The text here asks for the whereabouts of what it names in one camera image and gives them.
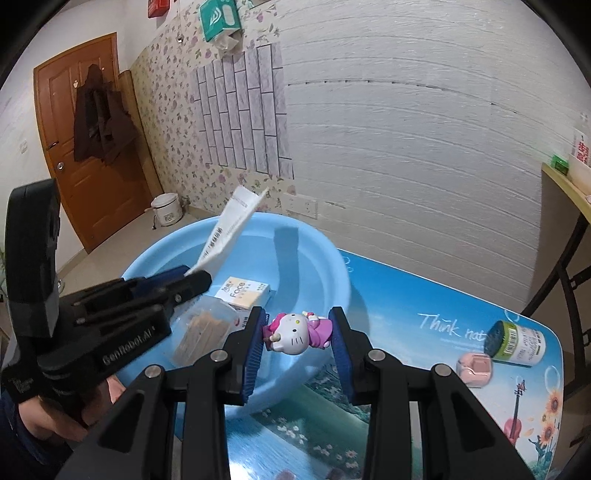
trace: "person's arm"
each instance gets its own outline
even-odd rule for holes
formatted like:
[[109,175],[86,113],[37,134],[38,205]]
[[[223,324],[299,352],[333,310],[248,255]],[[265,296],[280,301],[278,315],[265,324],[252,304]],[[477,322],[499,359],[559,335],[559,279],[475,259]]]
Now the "person's arm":
[[[110,377],[86,399],[82,418],[96,423],[125,387]],[[81,442],[87,430],[39,397],[15,405],[0,398],[0,471],[2,480],[53,480],[72,450],[65,440]]]
[[72,450],[53,445],[27,430],[19,408],[4,392],[0,397],[0,471],[3,480],[53,480]]

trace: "bubble illustration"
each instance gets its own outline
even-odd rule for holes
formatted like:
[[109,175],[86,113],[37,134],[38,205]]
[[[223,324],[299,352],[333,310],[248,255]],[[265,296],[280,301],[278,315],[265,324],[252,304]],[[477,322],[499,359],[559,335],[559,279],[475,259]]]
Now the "bubble illustration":
[[519,319],[521,318],[521,315],[519,315],[519,313],[515,313],[510,310],[505,309],[505,318],[507,320],[509,320],[510,322],[519,323]]
[[554,365],[550,365],[544,372],[544,385],[548,393],[558,390],[560,386],[560,373]]

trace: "red box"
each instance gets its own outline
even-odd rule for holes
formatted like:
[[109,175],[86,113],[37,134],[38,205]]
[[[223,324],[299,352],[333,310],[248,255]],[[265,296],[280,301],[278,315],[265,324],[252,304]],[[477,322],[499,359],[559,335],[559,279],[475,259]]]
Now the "red box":
[[148,18],[162,17],[170,10],[170,0],[148,0]]

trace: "barcode label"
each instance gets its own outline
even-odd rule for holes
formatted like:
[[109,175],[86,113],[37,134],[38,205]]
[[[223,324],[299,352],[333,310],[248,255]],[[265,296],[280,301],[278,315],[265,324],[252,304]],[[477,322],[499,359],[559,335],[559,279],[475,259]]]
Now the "barcode label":
[[510,355],[517,346],[517,330],[509,329],[509,341],[505,347],[505,354]]
[[222,229],[220,227],[216,228],[216,231],[214,232],[211,241],[209,242],[209,245],[207,246],[207,250],[206,252],[203,254],[203,258],[207,257],[211,251],[213,250],[213,247],[216,246],[216,243],[218,240],[220,240],[220,237],[222,236]]

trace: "floor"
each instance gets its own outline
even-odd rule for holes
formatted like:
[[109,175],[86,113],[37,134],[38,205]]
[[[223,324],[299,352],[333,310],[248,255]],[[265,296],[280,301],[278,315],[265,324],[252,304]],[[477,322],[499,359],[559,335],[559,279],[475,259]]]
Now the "floor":
[[196,221],[197,218],[185,213],[174,225],[152,230],[154,214],[147,212],[141,215],[95,248],[62,278],[66,283],[62,295],[120,277],[148,247]]

